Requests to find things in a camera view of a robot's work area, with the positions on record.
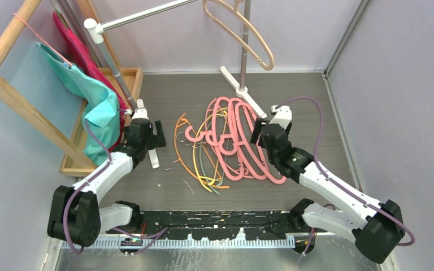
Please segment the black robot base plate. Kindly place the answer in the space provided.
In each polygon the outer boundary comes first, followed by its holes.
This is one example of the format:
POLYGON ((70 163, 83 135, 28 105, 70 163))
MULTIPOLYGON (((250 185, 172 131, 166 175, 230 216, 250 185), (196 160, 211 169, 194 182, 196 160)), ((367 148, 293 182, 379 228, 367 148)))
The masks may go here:
POLYGON ((149 249, 291 248, 311 252, 316 230, 297 225, 288 211, 143 211, 118 234, 124 253, 149 249))

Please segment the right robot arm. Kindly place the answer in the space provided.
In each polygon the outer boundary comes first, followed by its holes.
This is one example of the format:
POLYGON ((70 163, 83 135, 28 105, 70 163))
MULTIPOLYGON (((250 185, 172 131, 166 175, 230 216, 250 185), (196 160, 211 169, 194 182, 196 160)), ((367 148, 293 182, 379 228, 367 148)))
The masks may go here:
POLYGON ((356 245, 369 260, 381 264, 397 246, 404 246, 404 236, 415 243, 414 234, 404 225, 400 206, 385 203, 348 185, 327 170, 315 154, 292 146, 288 139, 290 124, 257 119, 251 143, 264 147, 270 163, 284 177, 312 189, 330 201, 336 209, 301 199, 289 212, 289 224, 297 231, 322 229, 356 245))

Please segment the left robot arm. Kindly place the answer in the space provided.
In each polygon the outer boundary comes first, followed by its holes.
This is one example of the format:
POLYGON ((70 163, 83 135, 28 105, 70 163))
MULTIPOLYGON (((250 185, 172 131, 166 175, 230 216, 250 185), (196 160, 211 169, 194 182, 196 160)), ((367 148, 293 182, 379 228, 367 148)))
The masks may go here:
POLYGON ((125 127, 126 142, 110 152, 90 175, 72 186, 59 186, 53 193, 47 234, 76 247, 90 247, 107 231, 135 233, 142 228, 140 206, 123 200, 109 207, 99 206, 102 198, 128 173, 131 173, 156 146, 157 135, 148 119, 133 119, 125 127))

